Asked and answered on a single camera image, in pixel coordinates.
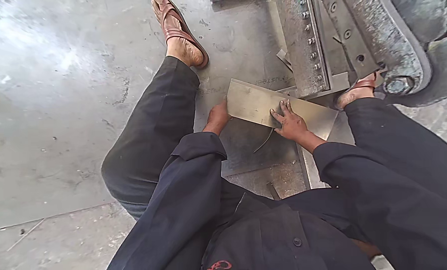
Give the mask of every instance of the metal bracket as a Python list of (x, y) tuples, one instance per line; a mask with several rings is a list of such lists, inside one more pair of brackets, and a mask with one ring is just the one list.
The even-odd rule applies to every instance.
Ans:
[(362, 79), (381, 67), (376, 64), (367, 48), (345, 0), (323, 0), (328, 15), (340, 37), (342, 46), (358, 79)]

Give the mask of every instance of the toe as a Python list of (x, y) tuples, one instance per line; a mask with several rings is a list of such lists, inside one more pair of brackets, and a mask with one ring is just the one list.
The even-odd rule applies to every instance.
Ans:
[(160, 6), (158, 5), (158, 3), (155, 0), (152, 0), (152, 7), (153, 7), (153, 12), (155, 13), (155, 16), (157, 17), (157, 20), (160, 21), (160, 15), (161, 15)]

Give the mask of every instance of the brown sandal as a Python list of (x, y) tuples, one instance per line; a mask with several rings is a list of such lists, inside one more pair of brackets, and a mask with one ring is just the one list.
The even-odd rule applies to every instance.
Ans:
[(345, 90), (341, 95), (339, 95), (339, 96), (335, 99), (334, 107), (337, 108), (337, 109), (339, 109), (339, 110), (342, 110), (342, 108), (340, 108), (340, 107), (338, 106), (340, 97), (341, 97), (342, 95), (346, 94), (347, 92), (349, 92), (350, 90), (357, 89), (357, 88), (362, 88), (362, 87), (371, 87), (371, 88), (373, 88), (373, 89), (375, 90), (375, 88), (377, 87), (377, 85), (376, 85), (376, 79), (377, 79), (376, 72), (373, 72), (373, 75), (374, 75), (374, 77), (375, 77), (373, 80), (362, 80), (362, 81), (357, 81), (352, 87), (350, 87), (349, 89)]
[[(160, 17), (160, 25), (162, 27), (162, 31), (165, 34), (165, 40), (168, 40), (169, 38), (184, 38), (188, 41), (190, 41), (193, 45), (197, 47), (202, 52), (203, 55), (203, 61), (200, 65), (195, 66), (197, 69), (202, 69), (208, 64), (208, 54), (203, 48), (203, 46), (198, 43), (196, 38), (192, 35), (192, 32), (190, 29), (188, 29), (187, 23), (185, 22), (185, 19), (183, 15), (180, 13), (180, 10), (175, 6), (175, 4), (172, 2), (172, 0), (162, 0), (162, 5), (164, 5), (162, 14)], [(179, 28), (167, 28), (165, 29), (163, 21), (167, 17), (167, 15), (171, 15), (175, 17), (182, 26), (182, 29)]]

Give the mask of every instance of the metal sheet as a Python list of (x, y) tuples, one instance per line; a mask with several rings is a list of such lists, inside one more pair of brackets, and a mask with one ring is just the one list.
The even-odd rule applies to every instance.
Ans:
[(337, 117), (337, 111), (333, 109), (235, 79), (230, 82), (227, 99), (228, 112), (233, 117), (273, 128), (280, 127), (280, 123), (269, 110), (281, 111), (279, 102), (290, 99), (293, 111), (305, 120), (311, 132), (324, 140)]

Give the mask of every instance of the trouser leg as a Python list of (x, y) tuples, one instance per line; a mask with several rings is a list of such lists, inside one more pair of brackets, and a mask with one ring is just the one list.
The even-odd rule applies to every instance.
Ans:
[(108, 190), (136, 219), (181, 138), (193, 133), (197, 75), (168, 56), (102, 164)]
[(345, 107), (355, 144), (387, 168), (447, 199), (447, 143), (394, 106), (375, 98)]

